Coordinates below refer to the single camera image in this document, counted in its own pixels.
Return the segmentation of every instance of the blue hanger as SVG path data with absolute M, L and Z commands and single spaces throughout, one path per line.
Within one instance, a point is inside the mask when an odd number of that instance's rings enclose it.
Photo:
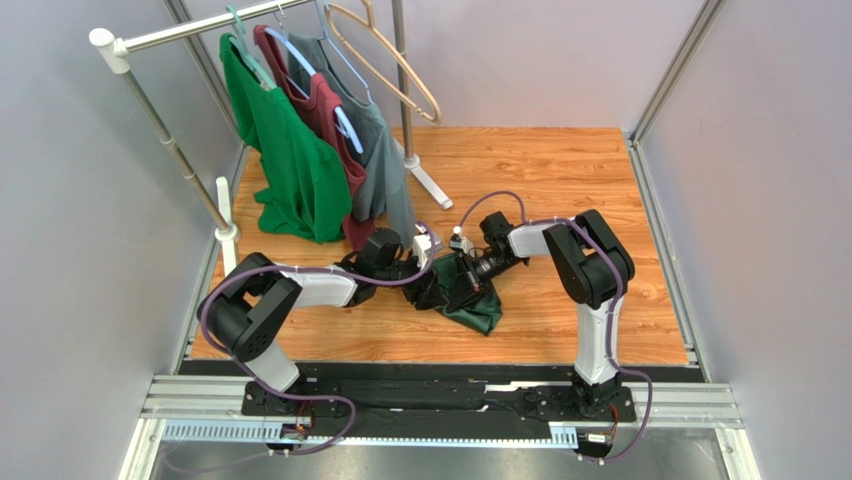
M 275 80 L 269 77 L 269 74 L 266 73 L 266 70 L 260 66 L 260 63 L 254 58 L 248 51 L 248 47 L 246 46 L 246 27 L 243 25 L 243 20 L 237 15 L 237 11 L 234 7 L 228 5 L 225 9 L 234 16 L 234 25 L 232 25 L 234 29 L 234 35 L 231 37 L 231 45 L 237 47 L 237 51 L 240 53 L 240 57 L 243 59 L 243 63 L 255 74 L 255 77 L 260 80 L 261 83 L 265 84 L 266 88 L 274 88 Z
M 322 3 L 324 5 L 323 8 L 329 8 L 328 0 L 323 0 Z M 349 70 L 352 70 L 352 73 L 355 74 L 355 77 L 358 78 L 358 81 L 360 81 L 361 84 L 364 85 L 364 90 L 367 91 L 367 101 L 370 103 L 375 103 L 373 102 L 373 96 L 370 94 L 370 86 L 367 85 L 367 81 L 364 80 L 364 77 L 362 77 L 361 74 L 358 73 L 358 70 L 355 70 L 355 67 L 353 67 L 352 64 L 349 63 L 349 59 L 346 58 L 346 55 L 344 55 L 343 52 L 341 52 L 340 49 L 337 48 L 337 45 L 335 45 L 334 42 L 331 41 L 331 36 L 329 36 L 328 34 L 328 25 L 326 24 L 325 16 L 322 14 L 322 11 L 320 11 L 319 2 L 317 0 L 314 0 L 314 6 L 317 7 L 317 16 L 319 17 L 320 27 L 322 27 L 322 37 L 320 37 L 319 40 L 328 40 L 328 43 L 329 45 L 331 45 L 331 48 L 333 48 L 334 51 L 337 52 L 337 55 L 339 55 L 340 58 L 343 59 L 343 63 L 345 63 L 346 66 L 349 67 Z
M 281 25 L 283 30 L 284 26 L 283 24 L 281 24 L 280 20 L 278 23 Z M 290 52 L 290 55 L 292 55 L 293 58 L 295 58 L 296 61 L 299 62 L 299 65 L 302 66 L 302 68 L 305 70 L 305 73 L 307 73 L 311 77 L 316 75 L 317 71 L 314 69 L 313 66 L 311 66 L 310 62 L 308 62 L 305 56 L 302 55 L 302 52 L 300 52 L 295 45 L 290 43 L 290 40 L 287 39 L 286 35 L 278 32 L 272 27 L 266 27 L 264 31 L 269 35 L 275 37 L 276 40 L 278 40 L 282 45 L 284 45 L 284 47 L 287 48 L 287 51 Z M 299 92 L 301 92 L 302 95 L 305 96 L 305 98 L 308 98 L 308 95 L 301 88 L 299 88 L 298 85 L 296 85 L 296 82 L 294 82 L 293 79 L 289 78 L 289 75 L 287 76 L 287 81 L 291 85 L 295 86 L 299 90 Z M 359 154 L 364 153 L 364 147 L 361 145 L 361 140 L 358 139 L 358 134 L 355 133 L 355 129 L 352 127 L 352 123 L 349 121 L 349 118 L 346 116 L 346 113 L 343 112 L 343 109 L 339 106 L 335 107 L 334 114 L 337 117 L 338 123 L 340 124 L 338 129 L 340 130 L 342 127 L 341 133 L 343 133 L 347 138 L 349 138 L 349 140 L 352 142 L 352 147 L 355 149 L 356 152 L 358 152 Z

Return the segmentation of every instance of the black mounting plate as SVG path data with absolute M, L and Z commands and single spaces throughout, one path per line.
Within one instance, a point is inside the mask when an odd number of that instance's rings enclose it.
M 578 398 L 570 385 L 486 391 L 487 383 L 429 380 L 299 381 L 287 392 L 298 395 L 342 395 L 355 402 L 358 415 L 350 435 L 384 438 L 550 438 L 547 422 L 610 423 L 605 408 L 581 415 L 573 407 Z M 630 389 L 621 387 L 613 399 L 620 422 L 636 420 Z M 295 416 L 300 402 L 282 400 L 255 382 L 246 385 L 245 416 Z M 314 401 L 310 408 L 316 435 L 334 434 L 345 424 L 349 407 L 341 402 Z

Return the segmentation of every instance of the clothes rack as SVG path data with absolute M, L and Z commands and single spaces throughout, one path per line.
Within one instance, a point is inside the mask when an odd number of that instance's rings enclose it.
M 303 3 L 308 3 L 311 0 L 273 0 L 237 10 L 237 15 L 243 19 L 250 19 L 278 11 L 283 8 L 290 8 Z M 181 40 L 192 35 L 197 35 L 209 30 L 224 27 L 235 23 L 234 15 L 231 13 L 223 13 L 213 17 L 208 17 L 201 20 L 181 23 L 173 27 L 158 30 L 156 32 L 139 35 L 131 38 L 116 38 L 112 32 L 105 28 L 96 28 L 89 33 L 89 42 L 95 46 L 103 56 L 107 65 L 113 73 L 120 75 L 130 90 L 133 92 L 136 99 L 142 105 L 142 109 L 154 124 L 154 128 L 160 137 L 160 143 L 171 153 L 178 166 L 181 169 L 184 179 L 186 179 L 192 189 L 195 191 L 201 203 L 204 205 L 207 212 L 213 218 L 216 224 L 215 236 L 222 245 L 222 255 L 224 257 L 224 266 L 226 272 L 230 272 L 237 264 L 238 255 L 236 243 L 240 237 L 240 231 L 234 224 L 231 213 L 230 192 L 227 179 L 219 177 L 216 181 L 219 205 L 217 207 L 210 194 L 204 188 L 204 185 L 198 179 L 195 169 L 189 163 L 180 145 L 175 140 L 174 136 L 166 127 L 156 107 L 151 103 L 145 90 L 139 84 L 136 76 L 130 69 L 130 63 L 127 61 L 127 56 L 133 52 L 144 50 L 146 48 L 156 47 L 176 40 Z M 393 21 L 394 21 L 394 36 L 396 40 L 396 48 L 401 55 L 405 55 L 405 26 L 402 11 L 402 0 L 393 0 Z M 402 92 L 408 92 L 408 78 L 404 71 L 400 70 L 399 87 Z M 440 187 L 426 174 L 420 166 L 420 158 L 413 152 L 412 135 L 411 135 L 411 112 L 402 104 L 402 129 L 405 166 L 417 178 L 417 180 L 429 191 L 430 195 L 435 199 L 441 208 L 449 208 L 452 206 L 452 201 L 441 190 Z

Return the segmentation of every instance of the wooden hanger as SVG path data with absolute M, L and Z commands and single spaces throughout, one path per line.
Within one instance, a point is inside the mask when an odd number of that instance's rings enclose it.
M 378 28 L 376 28 L 376 20 L 375 16 L 373 15 L 373 3 L 370 0 L 361 0 L 361 3 L 364 4 L 364 8 L 367 10 L 367 20 L 364 20 L 351 10 L 341 7 L 340 5 L 335 5 L 333 3 L 326 4 L 325 18 L 328 22 L 328 25 L 331 27 L 331 31 L 334 32 L 334 34 L 340 40 L 340 43 L 342 43 L 344 47 L 349 49 L 349 51 L 352 52 L 352 54 L 355 55 L 355 57 L 361 63 L 363 63 L 364 66 L 367 67 L 367 69 L 370 70 L 370 72 L 375 75 L 376 78 L 379 79 L 380 82 L 382 82 L 388 89 L 390 89 L 390 91 L 393 92 L 393 94 L 396 95 L 397 98 L 402 101 L 402 103 L 417 112 L 421 117 L 425 118 L 426 121 L 431 123 L 432 125 L 439 125 L 441 123 L 441 107 L 438 106 L 437 100 L 435 100 L 435 97 L 433 97 L 432 93 L 429 92 L 429 89 L 426 88 L 426 85 L 423 84 L 423 81 L 420 80 L 420 77 L 417 76 L 417 73 L 414 72 L 414 69 L 411 68 L 411 65 L 409 65 L 405 58 L 400 55 L 396 47 L 390 41 L 388 41 L 388 39 L 385 38 L 384 35 L 382 35 L 382 32 L 380 32 Z M 427 112 L 424 112 L 422 108 L 420 108 L 419 106 L 417 106 L 416 103 L 414 103 L 414 100 L 412 100 L 408 95 L 402 93 L 399 88 L 397 88 L 397 86 L 393 84 L 393 82 L 385 78 L 384 75 L 382 75 L 378 70 L 376 70 L 374 66 L 370 65 L 370 62 L 368 62 L 363 55 L 361 55 L 357 50 L 355 50 L 355 48 L 345 38 L 343 38 L 343 34 L 340 33 L 340 30 L 337 28 L 337 25 L 335 25 L 334 20 L 331 18 L 332 10 L 336 10 L 341 14 L 349 17 L 350 19 L 355 21 L 357 25 L 360 25 L 367 29 L 367 31 L 372 33 L 373 36 L 379 40 L 379 43 L 381 43 L 381 45 L 391 53 L 394 60 L 396 60 L 396 63 L 403 69 L 403 71 L 405 71 L 405 74 L 408 76 L 409 79 L 411 79 L 417 89 L 420 90 L 420 93 L 422 93 L 423 96 L 426 97 L 426 101 L 429 102 L 429 105 L 432 107 L 433 113 L 429 114 Z

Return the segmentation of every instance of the green shirt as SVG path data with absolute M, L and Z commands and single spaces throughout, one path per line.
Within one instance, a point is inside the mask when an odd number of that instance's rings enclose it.
M 225 82 L 244 142 L 260 152 L 269 188 L 254 195 L 263 204 L 258 227 L 317 243 L 342 238 L 343 217 L 352 211 L 349 185 L 337 152 L 305 125 L 280 88 L 266 90 L 231 44 L 220 38 Z
M 456 254 L 444 255 L 436 258 L 435 262 L 432 263 L 432 267 L 438 274 L 438 286 L 447 298 L 450 298 L 453 286 L 459 276 L 456 256 Z M 503 316 L 500 297 L 497 296 L 497 290 L 493 286 L 491 292 L 472 305 L 460 308 L 455 312 L 448 312 L 447 307 L 437 307 L 435 310 L 450 320 L 472 328 L 483 335 L 491 333 L 497 326 L 497 322 L 500 321 L 500 317 Z

